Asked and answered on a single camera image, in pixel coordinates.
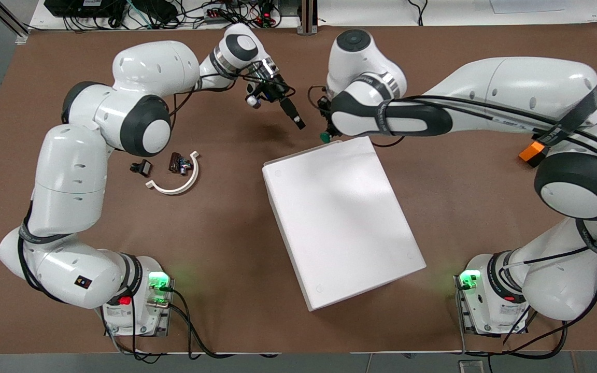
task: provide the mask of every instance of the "brown tabletop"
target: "brown tabletop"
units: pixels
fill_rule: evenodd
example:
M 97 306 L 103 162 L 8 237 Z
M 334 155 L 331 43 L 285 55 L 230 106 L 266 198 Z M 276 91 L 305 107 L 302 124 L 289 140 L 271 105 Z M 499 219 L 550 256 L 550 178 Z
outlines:
M 597 25 L 370 28 L 379 48 L 421 94 L 462 64 L 496 56 L 546 56 L 597 70 Z M 256 31 L 308 127 L 299 131 L 277 104 L 255 111 L 244 84 L 195 94 L 180 111 L 169 146 L 151 159 L 159 184 L 183 184 L 165 170 L 170 152 L 197 150 L 201 173 L 181 196 L 150 191 L 128 170 L 138 158 L 109 161 L 99 222 L 80 238 L 158 260 L 187 296 L 196 328 L 218 352 L 351 352 L 460 349 L 452 275 L 479 253 L 528 243 L 561 220 L 533 191 L 533 171 L 517 161 L 528 135 L 468 132 L 409 138 L 377 153 L 421 248 L 427 268 L 353 299 L 308 312 L 268 203 L 264 162 L 318 146 L 324 120 L 306 100 L 324 83 L 341 28 L 315 36 Z M 112 83 L 111 61 L 132 45 L 173 39 L 201 59 L 222 31 L 33 32 L 17 47 L 0 89 L 0 240 L 19 225 L 34 184 L 45 132 L 60 123 L 74 83 Z M 388 139 L 377 139 L 379 142 Z M 538 319 L 531 335 L 557 325 Z M 516 340 L 526 338 L 514 337 Z M 141 349 L 185 351 L 186 328 L 141 338 Z M 535 349 L 551 349 L 557 337 Z M 499 340 L 467 338 L 471 349 Z M 569 332 L 566 349 L 597 350 L 597 306 Z M 61 305 L 31 290 L 0 263 L 0 353 L 111 352 L 93 311 Z

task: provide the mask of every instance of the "white curved handle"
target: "white curved handle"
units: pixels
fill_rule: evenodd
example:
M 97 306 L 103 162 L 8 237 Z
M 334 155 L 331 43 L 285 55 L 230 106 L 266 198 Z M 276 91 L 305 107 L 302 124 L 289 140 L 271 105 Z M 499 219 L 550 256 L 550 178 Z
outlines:
M 161 187 L 159 187 L 153 180 L 147 182 L 147 188 L 151 189 L 151 188 L 156 188 L 157 191 L 159 191 L 160 193 L 163 194 L 168 194 L 170 196 L 173 196 L 175 194 L 180 194 L 180 193 L 184 193 L 185 191 L 187 191 L 188 189 L 190 189 L 190 187 L 192 187 L 192 184 L 195 184 L 195 181 L 197 180 L 197 173 L 199 172 L 200 168 L 197 165 L 197 157 L 200 154 L 197 153 L 197 151 L 193 151 L 192 153 L 190 153 L 190 159 L 192 159 L 192 174 L 190 175 L 190 179 L 188 179 L 188 181 L 183 184 L 183 186 L 178 187 L 177 189 L 163 189 Z

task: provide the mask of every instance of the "gray floor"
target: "gray floor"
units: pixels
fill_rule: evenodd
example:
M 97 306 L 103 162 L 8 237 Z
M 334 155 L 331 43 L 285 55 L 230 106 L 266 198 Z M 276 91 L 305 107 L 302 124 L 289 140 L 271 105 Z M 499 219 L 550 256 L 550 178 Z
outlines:
M 15 48 L 14 36 L 0 24 L 0 83 Z M 374 355 L 369 371 L 373 373 L 434 372 L 455 373 L 458 361 L 474 360 L 452 354 L 419 354 L 414 359 L 400 355 Z M 0 373 L 64 373 L 85 372 L 112 373 L 113 371 L 144 371 L 148 373 L 167 371 L 208 372 L 275 372 L 298 373 L 304 371 L 328 371 L 334 373 L 360 372 L 367 367 L 367 355 L 350 354 L 285 354 L 275 359 L 260 356 L 236 356 L 224 361 L 206 357 L 190 361 L 187 356 L 165 356 L 157 364 L 147 365 L 129 356 L 118 354 L 22 354 L 0 355 Z M 491 360 L 496 373 L 597 373 L 597 352 L 562 352 L 548 361 L 525 361 L 503 356 Z M 487 361 L 483 361 L 488 371 Z

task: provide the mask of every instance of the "black square sticker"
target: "black square sticker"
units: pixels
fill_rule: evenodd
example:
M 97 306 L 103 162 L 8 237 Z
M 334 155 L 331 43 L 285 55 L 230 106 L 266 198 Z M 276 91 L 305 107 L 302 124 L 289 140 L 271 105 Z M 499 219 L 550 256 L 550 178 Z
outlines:
M 78 279 L 75 280 L 75 285 L 85 289 L 89 289 L 89 285 L 91 285 L 91 283 L 92 281 L 90 279 L 83 278 L 83 276 L 78 276 Z

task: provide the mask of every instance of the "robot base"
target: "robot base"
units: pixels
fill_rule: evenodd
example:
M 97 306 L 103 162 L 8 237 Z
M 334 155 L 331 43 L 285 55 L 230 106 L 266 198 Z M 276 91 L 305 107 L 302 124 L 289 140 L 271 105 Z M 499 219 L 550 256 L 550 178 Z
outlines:
M 172 293 L 159 292 L 149 286 L 149 274 L 162 272 L 161 265 L 147 256 L 138 256 L 142 264 L 142 279 L 137 293 L 128 305 L 103 305 L 103 316 L 115 336 L 133 335 L 133 305 L 135 305 L 135 334 L 145 337 L 165 337 L 169 326 L 169 308 Z M 154 299 L 166 302 L 160 305 Z
M 517 318 L 529 306 L 527 302 L 513 303 L 497 295 L 488 278 L 488 262 L 491 254 L 477 255 L 458 278 L 461 287 L 462 320 L 464 332 L 477 335 L 500 335 L 524 329 L 528 318 L 525 314 L 511 331 Z

